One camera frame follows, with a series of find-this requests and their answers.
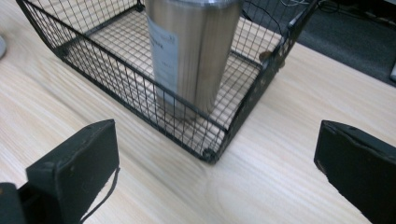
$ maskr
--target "stainless steel container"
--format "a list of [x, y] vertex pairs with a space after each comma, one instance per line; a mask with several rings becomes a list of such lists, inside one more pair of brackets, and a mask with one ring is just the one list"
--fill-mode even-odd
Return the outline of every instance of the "stainless steel container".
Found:
[[[243, 0], [146, 0], [155, 79], [210, 113], [242, 5]], [[157, 99], [176, 116], [191, 117], [163, 91], [157, 90]]]

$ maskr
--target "metal basket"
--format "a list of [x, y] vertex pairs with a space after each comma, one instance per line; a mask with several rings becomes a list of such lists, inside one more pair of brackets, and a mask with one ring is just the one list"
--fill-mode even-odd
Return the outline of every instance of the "metal basket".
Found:
[[[215, 108], [210, 114], [154, 80], [145, 2], [140, 0], [17, 0], [45, 44], [139, 118], [189, 151], [215, 163], [258, 102], [316, 0], [247, 0]], [[194, 119], [165, 111], [156, 88]]]

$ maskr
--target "wooden table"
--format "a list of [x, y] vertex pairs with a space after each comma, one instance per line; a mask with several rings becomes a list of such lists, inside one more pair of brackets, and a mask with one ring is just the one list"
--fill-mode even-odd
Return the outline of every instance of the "wooden table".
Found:
[[368, 223], [313, 157], [323, 119], [396, 146], [391, 86], [296, 45], [211, 166], [58, 60], [12, 0], [0, 2], [0, 35], [8, 44], [0, 60], [0, 182], [20, 187], [27, 166], [82, 127], [114, 119], [119, 183], [87, 223]]

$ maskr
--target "wood grain surface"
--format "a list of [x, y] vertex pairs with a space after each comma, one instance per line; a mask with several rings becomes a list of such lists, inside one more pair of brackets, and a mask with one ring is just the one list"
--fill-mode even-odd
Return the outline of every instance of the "wood grain surface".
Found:
[[[396, 146], [396, 89], [296, 45], [220, 161], [196, 160], [43, 44], [0, 2], [0, 182], [82, 127], [116, 121], [119, 183], [87, 223], [368, 223], [313, 163], [323, 119]], [[106, 194], [106, 185], [100, 197]]]

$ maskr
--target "black object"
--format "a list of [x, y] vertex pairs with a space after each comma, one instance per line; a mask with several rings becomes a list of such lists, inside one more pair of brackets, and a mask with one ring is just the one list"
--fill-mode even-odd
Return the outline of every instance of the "black object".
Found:
[[0, 184], [0, 223], [79, 223], [119, 164], [114, 120], [91, 124], [29, 166], [20, 189]]
[[315, 165], [373, 223], [396, 223], [396, 147], [323, 120]]
[[[215, 108], [206, 114], [154, 80], [144, 1], [17, 0], [60, 59], [192, 155], [211, 163], [219, 159], [267, 89], [318, 0], [296, 7], [269, 1], [274, 3], [259, 7], [260, 0], [247, 0], [244, 15], [281, 35], [264, 28], [257, 32], [260, 26], [242, 19]], [[283, 2], [293, 5], [291, 1]], [[271, 56], [261, 62], [259, 55], [268, 50]], [[156, 89], [174, 97], [175, 105], [192, 111], [195, 119], [177, 119], [164, 111]]]

